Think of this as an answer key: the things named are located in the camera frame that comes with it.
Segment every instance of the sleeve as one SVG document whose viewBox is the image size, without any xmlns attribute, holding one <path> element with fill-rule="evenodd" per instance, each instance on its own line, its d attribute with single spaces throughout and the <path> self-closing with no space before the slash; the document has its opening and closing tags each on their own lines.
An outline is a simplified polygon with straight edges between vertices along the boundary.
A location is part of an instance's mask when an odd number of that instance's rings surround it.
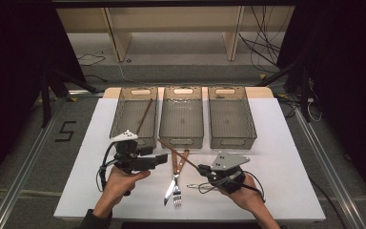
<svg viewBox="0 0 366 229">
<path fill-rule="evenodd" d="M 92 209 L 88 210 L 78 229 L 108 229 L 112 221 L 112 213 L 106 219 L 102 219 L 92 212 Z"/>
</svg>

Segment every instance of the white table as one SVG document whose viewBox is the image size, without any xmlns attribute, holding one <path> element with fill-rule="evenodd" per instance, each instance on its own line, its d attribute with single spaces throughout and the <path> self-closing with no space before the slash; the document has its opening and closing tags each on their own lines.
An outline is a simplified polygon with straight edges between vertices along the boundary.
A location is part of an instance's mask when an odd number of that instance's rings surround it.
<svg viewBox="0 0 366 229">
<path fill-rule="evenodd" d="M 217 150 L 210 149 L 207 98 L 204 98 L 204 143 L 201 150 L 191 150 L 189 160 L 195 164 L 211 164 Z M 158 117 L 162 107 L 159 98 Z M 224 150 L 243 154 L 251 161 L 241 165 L 253 173 L 263 185 L 266 205 L 277 221 L 313 222 L 325 219 L 299 157 L 283 113 L 275 98 L 250 98 L 249 104 L 257 131 L 257 140 L 250 151 Z M 91 124 L 78 157 L 73 165 L 63 195 L 54 216 L 61 219 L 81 219 L 93 208 L 101 193 L 96 187 L 96 173 L 110 144 L 109 133 L 117 106 L 116 98 L 99 99 Z M 159 142 L 154 154 L 170 151 Z M 152 174 L 136 183 L 129 197 L 124 197 L 113 209 L 113 218 L 123 221 L 252 221 L 254 217 L 217 191 L 200 194 L 187 184 L 207 182 L 195 168 L 186 163 L 179 178 L 182 189 L 182 207 L 175 209 L 173 200 L 166 206 L 163 198 L 172 179 L 172 160 L 152 170 Z"/>
</svg>

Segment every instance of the storage bin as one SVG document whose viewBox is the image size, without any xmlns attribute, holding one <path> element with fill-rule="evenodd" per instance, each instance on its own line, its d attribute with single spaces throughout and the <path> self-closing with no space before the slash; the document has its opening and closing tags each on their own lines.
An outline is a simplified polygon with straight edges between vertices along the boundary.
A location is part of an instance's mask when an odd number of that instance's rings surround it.
<svg viewBox="0 0 366 229">
<path fill-rule="evenodd" d="M 138 135 L 138 147 L 156 147 L 156 87 L 122 88 L 110 137 L 127 130 Z"/>
<path fill-rule="evenodd" d="M 244 87 L 209 87 L 210 147 L 250 150 L 257 138 Z"/>
<path fill-rule="evenodd" d="M 201 87 L 165 87 L 159 137 L 174 148 L 202 148 L 204 121 Z"/>
</svg>

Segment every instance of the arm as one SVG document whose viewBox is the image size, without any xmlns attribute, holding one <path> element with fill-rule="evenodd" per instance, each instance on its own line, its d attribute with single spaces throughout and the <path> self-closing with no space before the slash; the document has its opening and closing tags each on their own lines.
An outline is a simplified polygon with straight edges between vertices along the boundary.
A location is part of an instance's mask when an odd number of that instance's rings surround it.
<svg viewBox="0 0 366 229">
<path fill-rule="evenodd" d="M 246 178 L 243 183 L 254 188 L 256 187 L 254 179 L 248 174 L 246 174 Z M 275 219 L 273 219 L 273 216 L 270 214 L 266 205 L 264 205 L 259 193 L 247 188 L 241 188 L 232 194 L 228 194 L 221 190 L 220 192 L 232 199 L 240 208 L 251 212 L 263 229 L 280 228 Z"/>
<path fill-rule="evenodd" d="M 113 166 L 106 188 L 97 201 L 93 210 L 89 210 L 79 229 L 108 228 L 112 220 L 112 208 L 121 201 L 127 191 L 135 187 L 135 183 L 151 174 L 150 171 L 141 171 L 128 175 Z"/>
</svg>

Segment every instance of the gray floor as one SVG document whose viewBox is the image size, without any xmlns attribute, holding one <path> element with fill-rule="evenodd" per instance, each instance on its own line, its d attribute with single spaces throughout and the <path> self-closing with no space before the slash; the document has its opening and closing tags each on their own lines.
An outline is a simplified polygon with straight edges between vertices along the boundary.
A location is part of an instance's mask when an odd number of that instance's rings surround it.
<svg viewBox="0 0 366 229">
<path fill-rule="evenodd" d="M 245 35 L 247 38 L 254 38 L 252 33 Z M 253 64 L 260 64 L 266 70 L 276 71 L 275 67 L 258 60 L 256 55 L 253 55 L 251 60 L 251 54 L 242 42 L 238 44 L 235 61 L 227 61 L 219 33 L 137 33 L 133 35 L 126 61 L 119 65 L 114 61 L 106 34 L 70 34 L 70 39 L 77 56 L 91 53 L 106 57 L 105 60 L 92 66 L 82 66 L 85 75 L 95 75 L 107 80 L 106 82 L 95 76 L 87 76 L 89 84 L 99 89 L 185 83 L 252 86 L 258 83 L 260 75 L 265 73 L 253 67 Z M 279 45 L 280 40 L 282 40 L 282 34 L 275 40 L 276 45 Z M 99 59 L 101 57 L 86 56 L 80 60 L 80 63 L 90 65 Z M 285 78 L 282 78 L 270 85 L 275 94 L 284 93 L 282 89 L 284 82 Z M 80 90 L 74 85 L 68 85 L 68 87 L 70 90 Z M 77 221 L 64 221 L 52 215 L 99 97 L 92 95 L 72 95 L 71 97 L 74 100 L 69 99 L 59 110 L 47 142 L 32 167 L 4 228 L 72 228 L 78 225 Z M 290 114 L 293 109 L 286 103 L 281 103 L 281 107 L 283 115 Z M 312 112 L 318 114 L 319 110 L 313 107 Z M 348 224 L 348 228 L 351 228 L 298 118 L 292 116 L 286 120 L 308 175 L 329 195 L 341 217 Z M 68 137 L 59 133 L 66 121 L 75 122 L 67 125 L 67 128 L 74 131 L 71 141 L 55 141 Z M 12 153 L 0 167 L 0 203 L 41 132 L 41 124 L 42 104 L 37 100 L 30 111 L 28 122 L 17 137 Z M 356 171 L 353 162 L 344 157 L 345 152 L 325 118 L 318 122 L 312 121 L 311 125 L 366 223 L 364 181 Z M 282 222 L 283 225 L 287 225 L 288 228 L 341 228 L 336 212 L 329 201 L 316 188 L 315 191 L 327 219 L 314 224 Z M 115 222 L 112 225 L 112 228 L 120 227 L 121 223 Z"/>
</svg>

